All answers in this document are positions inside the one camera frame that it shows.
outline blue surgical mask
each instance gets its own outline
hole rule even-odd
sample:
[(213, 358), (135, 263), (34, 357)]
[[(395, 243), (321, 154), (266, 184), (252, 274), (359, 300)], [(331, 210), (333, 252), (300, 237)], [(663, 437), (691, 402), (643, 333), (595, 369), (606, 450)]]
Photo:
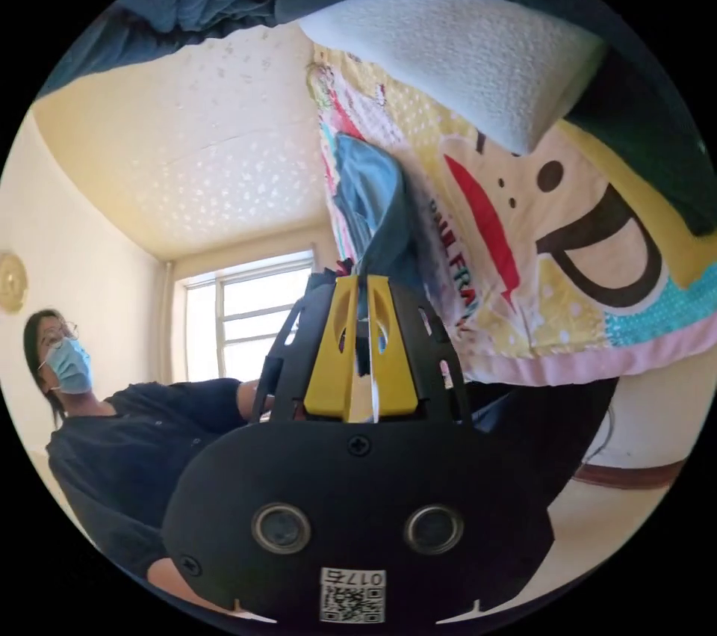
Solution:
[(47, 353), (45, 364), (57, 375), (60, 392), (82, 395), (92, 389), (90, 355), (76, 339), (63, 338), (59, 347)]

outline qr code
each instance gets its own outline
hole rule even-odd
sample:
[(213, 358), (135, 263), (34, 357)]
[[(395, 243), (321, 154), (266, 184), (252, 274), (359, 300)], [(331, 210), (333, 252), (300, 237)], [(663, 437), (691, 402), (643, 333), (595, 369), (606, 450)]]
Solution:
[(321, 620), (330, 623), (383, 623), (384, 572), (325, 569), (321, 579)]

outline pink trim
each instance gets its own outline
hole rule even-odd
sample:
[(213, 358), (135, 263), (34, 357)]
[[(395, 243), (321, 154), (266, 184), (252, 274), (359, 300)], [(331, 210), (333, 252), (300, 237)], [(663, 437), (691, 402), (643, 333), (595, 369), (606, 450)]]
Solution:
[[(455, 344), (460, 354), (460, 345)], [(535, 359), (465, 355), (461, 364), (466, 377), (481, 382), (525, 386), (586, 384), (666, 367), (679, 359), (706, 352), (715, 344), (717, 313), (632, 347), (596, 348)]]

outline cable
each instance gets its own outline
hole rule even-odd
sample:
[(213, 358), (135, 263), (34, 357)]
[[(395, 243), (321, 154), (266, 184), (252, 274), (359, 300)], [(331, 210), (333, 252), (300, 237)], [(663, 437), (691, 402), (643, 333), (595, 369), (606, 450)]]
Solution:
[(609, 441), (612, 439), (612, 434), (615, 431), (615, 412), (612, 410), (612, 405), (610, 405), (607, 408), (607, 418), (608, 418), (608, 428), (607, 428), (607, 436), (603, 440), (603, 443), (595, 449), (588, 457), (586, 457), (583, 460), (583, 464), (588, 464), (591, 460), (595, 459), (596, 456), (599, 455), (599, 453), (602, 452), (602, 450), (607, 447)]

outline textured ceiling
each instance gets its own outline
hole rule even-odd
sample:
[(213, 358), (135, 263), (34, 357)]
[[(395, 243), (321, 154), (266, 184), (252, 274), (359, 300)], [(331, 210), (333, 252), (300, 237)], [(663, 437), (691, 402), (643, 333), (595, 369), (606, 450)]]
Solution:
[(90, 202), (174, 259), (326, 219), (311, 55), (295, 25), (251, 28), (88, 76), (34, 114)]

